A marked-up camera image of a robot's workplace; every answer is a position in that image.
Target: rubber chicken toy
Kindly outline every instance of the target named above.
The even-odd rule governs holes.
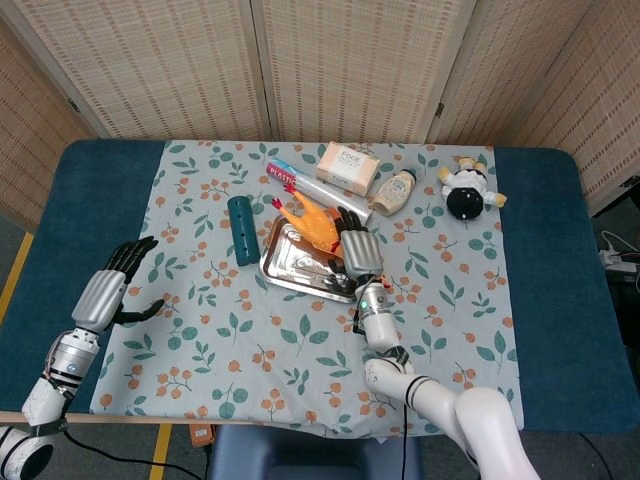
[[[340,237],[338,236],[338,231],[336,230],[333,220],[329,218],[324,210],[298,192],[292,183],[287,183],[284,189],[302,204],[304,207],[304,215],[298,217],[287,211],[282,206],[279,198],[274,198],[271,204],[287,218],[289,223],[293,225],[298,233],[311,243],[314,248],[342,258]]]

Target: pink soap box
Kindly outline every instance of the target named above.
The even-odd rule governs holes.
[[[380,160],[331,142],[316,168],[316,177],[366,197],[380,168]]]

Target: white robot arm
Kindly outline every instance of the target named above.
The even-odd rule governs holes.
[[[483,480],[539,480],[520,441],[506,398],[490,388],[458,394],[414,373],[398,340],[386,291],[378,276],[382,258],[375,237],[358,218],[341,209],[336,221],[345,273],[359,284],[356,331],[381,355],[364,366],[367,387],[404,402],[442,430],[465,453]]]
[[[142,313],[122,312],[126,285],[157,243],[147,237],[118,247],[105,269],[89,280],[71,314],[76,328],[53,342],[44,370],[22,406],[30,432],[0,427],[0,478],[30,480],[44,470],[53,454],[54,435],[66,430],[67,409],[100,350],[100,334],[114,323],[151,318],[162,307],[164,302],[158,300]]]

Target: teal cylinder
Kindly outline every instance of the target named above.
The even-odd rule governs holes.
[[[227,209],[238,266],[244,267],[251,263],[258,263],[260,248],[258,247],[256,227],[253,223],[251,201],[243,195],[231,197],[227,201]]]

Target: silver tray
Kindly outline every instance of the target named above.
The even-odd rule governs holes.
[[[274,285],[338,302],[355,302],[354,291],[342,293],[331,289],[330,259],[338,257],[315,249],[286,218],[279,216],[260,258],[260,273]],[[341,280],[344,278],[339,275],[338,281]]]

